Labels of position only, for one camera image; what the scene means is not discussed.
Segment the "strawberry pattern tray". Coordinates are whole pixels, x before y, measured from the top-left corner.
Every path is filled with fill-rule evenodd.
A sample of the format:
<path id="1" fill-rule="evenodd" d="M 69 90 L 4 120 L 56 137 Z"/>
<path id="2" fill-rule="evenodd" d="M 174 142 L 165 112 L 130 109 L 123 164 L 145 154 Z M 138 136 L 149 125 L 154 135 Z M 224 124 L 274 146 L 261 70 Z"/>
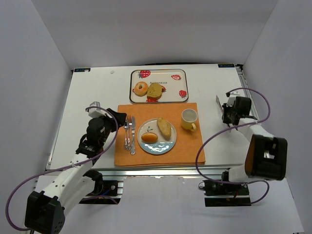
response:
<path id="1" fill-rule="evenodd" d="M 147 99 L 147 94 L 137 96 L 134 93 L 135 85 L 146 82 L 160 84 L 162 96 L 158 100 Z M 139 69 L 131 73 L 129 100 L 132 103 L 178 103 L 186 102 L 189 98 L 186 73 L 181 69 Z"/>

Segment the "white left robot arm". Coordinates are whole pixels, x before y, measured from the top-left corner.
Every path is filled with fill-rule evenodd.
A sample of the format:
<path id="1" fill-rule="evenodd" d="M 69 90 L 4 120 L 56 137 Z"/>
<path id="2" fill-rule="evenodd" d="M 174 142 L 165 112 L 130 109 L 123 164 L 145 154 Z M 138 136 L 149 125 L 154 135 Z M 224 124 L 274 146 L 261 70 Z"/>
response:
<path id="1" fill-rule="evenodd" d="M 65 217 L 88 194 L 98 194 L 102 189 L 102 174 L 92 170 L 110 133 L 124 126 L 126 113 L 111 109 L 89 107 L 91 120 L 86 134 L 62 172 L 41 192 L 32 192 L 27 199 L 25 226 L 41 234 L 58 234 Z"/>

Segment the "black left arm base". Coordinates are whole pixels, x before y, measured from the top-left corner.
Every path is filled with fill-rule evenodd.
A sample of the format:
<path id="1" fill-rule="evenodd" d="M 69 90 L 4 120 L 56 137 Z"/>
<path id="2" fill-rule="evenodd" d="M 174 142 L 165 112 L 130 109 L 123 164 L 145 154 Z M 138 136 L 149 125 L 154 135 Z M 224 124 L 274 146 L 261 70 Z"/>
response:
<path id="1" fill-rule="evenodd" d="M 94 189 L 86 195 L 80 204 L 117 205 L 121 200 L 123 182 L 105 178 L 102 173 L 89 170 L 84 178 L 90 178 L 95 184 Z"/>

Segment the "round golden bread roll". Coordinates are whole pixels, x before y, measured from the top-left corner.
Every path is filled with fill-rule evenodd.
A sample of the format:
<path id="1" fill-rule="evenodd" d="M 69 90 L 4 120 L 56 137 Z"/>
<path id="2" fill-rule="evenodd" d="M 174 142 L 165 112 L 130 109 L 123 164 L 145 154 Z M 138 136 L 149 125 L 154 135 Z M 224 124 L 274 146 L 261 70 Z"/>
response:
<path id="1" fill-rule="evenodd" d="M 153 144 L 157 142 L 158 135 L 153 132 L 145 132 L 141 135 L 141 140 L 147 144 Z"/>

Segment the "long striped bread loaf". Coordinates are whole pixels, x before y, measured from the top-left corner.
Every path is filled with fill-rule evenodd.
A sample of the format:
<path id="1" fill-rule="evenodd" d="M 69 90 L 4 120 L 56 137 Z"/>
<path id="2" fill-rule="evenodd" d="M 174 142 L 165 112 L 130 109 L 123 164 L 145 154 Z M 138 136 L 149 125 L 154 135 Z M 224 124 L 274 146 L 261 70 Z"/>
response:
<path id="1" fill-rule="evenodd" d="M 157 119 L 157 126 L 158 126 L 158 128 L 159 128 L 159 130 L 160 130 L 162 136 L 163 136 L 166 140 L 169 140 L 170 137 L 171 137 L 171 134 L 172 134 L 170 123 L 169 123 L 167 120 L 165 120 L 165 119 L 159 117 L 159 118 Z"/>

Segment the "metal food tongs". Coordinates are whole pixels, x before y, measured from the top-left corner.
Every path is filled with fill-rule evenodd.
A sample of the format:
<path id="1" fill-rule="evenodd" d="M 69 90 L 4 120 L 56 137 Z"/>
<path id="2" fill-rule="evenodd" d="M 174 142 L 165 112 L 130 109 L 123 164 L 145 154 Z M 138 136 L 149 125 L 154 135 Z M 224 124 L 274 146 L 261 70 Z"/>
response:
<path id="1" fill-rule="evenodd" d="M 223 109 L 223 107 L 222 107 L 222 105 L 220 103 L 218 95 L 215 96 L 215 100 L 216 100 L 216 103 L 217 103 L 217 105 L 218 105 L 218 107 L 219 107 L 219 109 L 221 111 L 221 119 L 223 119 L 224 109 Z M 225 123 L 225 125 L 227 126 L 228 132 L 230 133 L 231 132 L 230 125 L 227 124 L 227 123 Z"/>

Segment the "silver table knife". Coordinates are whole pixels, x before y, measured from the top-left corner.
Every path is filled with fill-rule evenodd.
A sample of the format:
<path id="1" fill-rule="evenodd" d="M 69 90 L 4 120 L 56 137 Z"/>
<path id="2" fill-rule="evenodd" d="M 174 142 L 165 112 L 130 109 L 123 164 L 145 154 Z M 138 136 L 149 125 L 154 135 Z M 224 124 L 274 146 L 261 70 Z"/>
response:
<path id="1" fill-rule="evenodd" d="M 132 121 L 131 121 L 131 130 L 132 130 L 132 143 L 131 143 L 131 150 L 130 153 L 131 155 L 134 155 L 136 153 L 136 149 L 135 149 L 135 128 L 136 128 L 136 121 L 135 121 L 135 117 L 132 116 Z"/>

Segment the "aluminium table frame rail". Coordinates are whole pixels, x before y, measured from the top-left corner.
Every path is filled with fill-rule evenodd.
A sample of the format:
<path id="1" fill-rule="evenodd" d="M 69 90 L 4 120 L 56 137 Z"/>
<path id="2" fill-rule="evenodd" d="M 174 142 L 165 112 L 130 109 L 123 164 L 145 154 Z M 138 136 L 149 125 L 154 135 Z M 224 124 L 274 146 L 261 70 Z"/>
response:
<path id="1" fill-rule="evenodd" d="M 239 167 L 240 164 L 229 165 L 199 165 L 195 166 L 148 166 L 148 167 L 114 167 L 114 168 L 97 168 L 92 170 L 100 172 L 105 177 L 128 177 L 128 176 L 181 176 L 181 177 L 201 177 L 205 175 L 210 178 L 219 179 L 222 172 L 228 168 Z"/>

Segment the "silver spoon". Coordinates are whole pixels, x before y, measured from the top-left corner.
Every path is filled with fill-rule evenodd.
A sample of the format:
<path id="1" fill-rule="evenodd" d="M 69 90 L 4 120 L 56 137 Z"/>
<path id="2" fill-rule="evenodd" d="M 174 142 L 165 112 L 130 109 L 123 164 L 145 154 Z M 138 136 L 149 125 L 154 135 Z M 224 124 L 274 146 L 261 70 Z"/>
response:
<path id="1" fill-rule="evenodd" d="M 124 138 L 124 149 L 127 149 L 127 144 L 128 144 L 128 120 L 125 120 L 125 124 L 124 124 L 124 130 L 125 130 L 125 138 Z"/>

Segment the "herb bread slice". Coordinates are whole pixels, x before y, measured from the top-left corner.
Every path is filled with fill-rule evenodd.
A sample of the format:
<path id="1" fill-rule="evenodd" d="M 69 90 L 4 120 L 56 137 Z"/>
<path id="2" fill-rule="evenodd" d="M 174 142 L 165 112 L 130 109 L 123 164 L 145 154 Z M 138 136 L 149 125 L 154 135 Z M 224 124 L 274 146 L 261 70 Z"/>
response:
<path id="1" fill-rule="evenodd" d="M 152 83 L 147 90 L 147 99 L 158 100 L 162 96 L 163 87 L 158 83 Z"/>

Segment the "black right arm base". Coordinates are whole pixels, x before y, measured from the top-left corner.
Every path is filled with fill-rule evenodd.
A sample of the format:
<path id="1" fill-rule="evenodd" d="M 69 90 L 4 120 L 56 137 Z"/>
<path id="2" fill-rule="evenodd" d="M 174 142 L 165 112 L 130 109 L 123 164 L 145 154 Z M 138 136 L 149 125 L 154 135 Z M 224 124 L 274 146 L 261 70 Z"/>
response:
<path id="1" fill-rule="evenodd" d="M 203 180 L 198 189 L 204 192 L 205 207 L 247 207 L 251 206 L 248 186 L 242 183 L 226 184 L 226 177 L 220 183 Z"/>

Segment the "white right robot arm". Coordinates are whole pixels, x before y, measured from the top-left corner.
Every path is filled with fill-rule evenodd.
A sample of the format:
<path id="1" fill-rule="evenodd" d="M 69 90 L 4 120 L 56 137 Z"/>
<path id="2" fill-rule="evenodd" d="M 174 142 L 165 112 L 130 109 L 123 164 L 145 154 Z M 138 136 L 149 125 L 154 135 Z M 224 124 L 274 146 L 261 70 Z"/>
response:
<path id="1" fill-rule="evenodd" d="M 230 97 L 228 102 L 216 102 L 222 121 L 235 127 L 250 143 L 243 165 L 222 173 L 222 180 L 251 182 L 258 179 L 283 180 L 286 175 L 288 142 L 267 132 L 258 119 L 250 115 L 252 101 L 248 97 Z"/>

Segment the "silver fork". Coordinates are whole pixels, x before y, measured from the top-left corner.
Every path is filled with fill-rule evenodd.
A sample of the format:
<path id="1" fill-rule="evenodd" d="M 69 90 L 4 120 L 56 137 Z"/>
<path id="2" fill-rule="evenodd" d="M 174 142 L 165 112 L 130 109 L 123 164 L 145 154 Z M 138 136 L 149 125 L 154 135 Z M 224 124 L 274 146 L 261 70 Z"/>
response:
<path id="1" fill-rule="evenodd" d="M 127 146 L 126 146 L 126 150 L 130 151 L 131 149 L 131 124 L 132 124 L 132 116 L 131 115 L 127 115 Z"/>

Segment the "glazed bagel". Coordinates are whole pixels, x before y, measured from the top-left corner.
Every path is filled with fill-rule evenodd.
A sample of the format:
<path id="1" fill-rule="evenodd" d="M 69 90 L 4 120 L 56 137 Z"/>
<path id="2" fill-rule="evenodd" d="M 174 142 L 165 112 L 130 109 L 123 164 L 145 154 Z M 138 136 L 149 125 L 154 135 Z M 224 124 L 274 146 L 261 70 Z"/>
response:
<path id="1" fill-rule="evenodd" d="M 134 93 L 141 97 L 147 94 L 148 89 L 149 85 L 146 82 L 140 81 L 135 85 Z"/>

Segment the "white and blue plate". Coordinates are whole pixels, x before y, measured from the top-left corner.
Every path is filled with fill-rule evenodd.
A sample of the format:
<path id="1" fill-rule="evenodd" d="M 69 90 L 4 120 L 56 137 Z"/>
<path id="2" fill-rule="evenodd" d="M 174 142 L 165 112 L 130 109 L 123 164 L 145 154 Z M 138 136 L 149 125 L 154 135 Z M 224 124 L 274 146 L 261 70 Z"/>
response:
<path id="1" fill-rule="evenodd" d="M 176 129 L 174 128 L 174 126 L 171 123 L 169 123 L 169 125 L 171 127 L 171 136 L 169 139 L 166 139 L 162 135 L 157 125 L 157 118 L 153 118 L 144 122 L 140 126 L 137 132 L 137 140 L 138 140 L 139 146 L 145 152 L 152 154 L 152 155 L 162 155 L 172 150 L 176 144 L 177 133 L 176 133 Z M 145 133 L 156 134 L 158 137 L 157 141 L 154 143 L 149 143 L 149 142 L 144 141 L 142 139 L 142 135 Z"/>

